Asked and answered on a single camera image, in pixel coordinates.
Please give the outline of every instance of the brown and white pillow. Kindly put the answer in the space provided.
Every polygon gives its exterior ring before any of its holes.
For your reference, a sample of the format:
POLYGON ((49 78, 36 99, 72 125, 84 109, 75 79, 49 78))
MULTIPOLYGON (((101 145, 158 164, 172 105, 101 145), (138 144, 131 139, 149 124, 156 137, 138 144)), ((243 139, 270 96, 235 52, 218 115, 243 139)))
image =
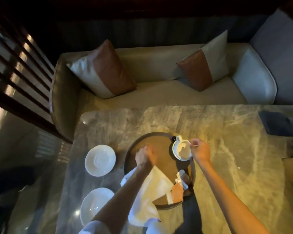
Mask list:
POLYGON ((112 98, 137 88, 109 40, 67 66, 100 98, 112 98))
POLYGON ((195 90, 203 91, 213 82, 228 74, 227 35, 228 31, 223 32, 201 49, 177 63, 185 72, 190 86, 195 90))

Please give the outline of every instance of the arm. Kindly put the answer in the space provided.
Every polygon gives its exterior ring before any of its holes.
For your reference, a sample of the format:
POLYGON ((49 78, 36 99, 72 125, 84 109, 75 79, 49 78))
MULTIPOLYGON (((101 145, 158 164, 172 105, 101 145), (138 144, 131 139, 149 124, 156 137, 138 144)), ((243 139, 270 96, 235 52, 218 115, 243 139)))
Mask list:
POLYGON ((265 226, 226 186, 225 182, 212 168, 209 146, 199 139, 191 139, 190 142, 192 143, 192 155, 205 175, 231 232, 235 234, 269 234, 265 226))
POLYGON ((91 220, 103 222, 111 234, 120 233, 128 219, 129 211, 139 192, 144 179, 156 164, 156 154, 146 145, 136 154, 137 169, 111 200, 91 220))

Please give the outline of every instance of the marble table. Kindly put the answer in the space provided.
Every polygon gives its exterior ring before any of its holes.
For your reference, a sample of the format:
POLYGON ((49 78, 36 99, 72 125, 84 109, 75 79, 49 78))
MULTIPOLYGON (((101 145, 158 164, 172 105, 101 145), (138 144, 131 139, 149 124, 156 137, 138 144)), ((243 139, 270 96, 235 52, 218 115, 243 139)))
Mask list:
MULTIPOLYGON (((258 112, 262 109, 293 116, 293 106, 208 105, 158 106, 146 109, 94 111, 78 123, 63 186, 56 234, 82 229, 80 205, 93 189, 116 192, 124 176, 129 146, 149 132, 199 137, 211 147, 211 162, 227 186, 249 207, 271 233, 293 233, 293 187, 285 177, 282 158, 293 137, 266 134, 258 112), (84 166, 96 145, 111 146, 116 165, 104 177, 89 175, 84 166)), ((171 233, 230 233, 219 205, 195 164, 195 196, 176 208, 159 211, 171 233)), ((123 233, 145 230, 126 224, 123 233)))

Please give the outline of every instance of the white cup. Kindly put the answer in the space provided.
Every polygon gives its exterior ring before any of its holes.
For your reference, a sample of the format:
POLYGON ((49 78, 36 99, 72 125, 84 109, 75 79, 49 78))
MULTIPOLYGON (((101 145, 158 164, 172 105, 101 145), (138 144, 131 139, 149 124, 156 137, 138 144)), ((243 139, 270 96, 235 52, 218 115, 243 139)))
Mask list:
POLYGON ((191 158, 190 142, 183 140, 181 135, 176 137, 176 141, 172 145, 174 156, 180 161, 188 161, 191 158))

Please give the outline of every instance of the sofa armrest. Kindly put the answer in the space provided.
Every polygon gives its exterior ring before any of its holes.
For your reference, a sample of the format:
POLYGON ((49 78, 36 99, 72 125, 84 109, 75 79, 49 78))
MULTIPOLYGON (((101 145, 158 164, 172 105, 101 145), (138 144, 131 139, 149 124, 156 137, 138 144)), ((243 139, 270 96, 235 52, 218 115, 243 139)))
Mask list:
POLYGON ((66 66, 63 55, 57 61, 50 92, 50 114, 58 132, 73 141, 81 81, 66 66))
POLYGON ((246 49, 232 79, 248 104, 273 104, 277 84, 257 52, 250 46, 246 49))

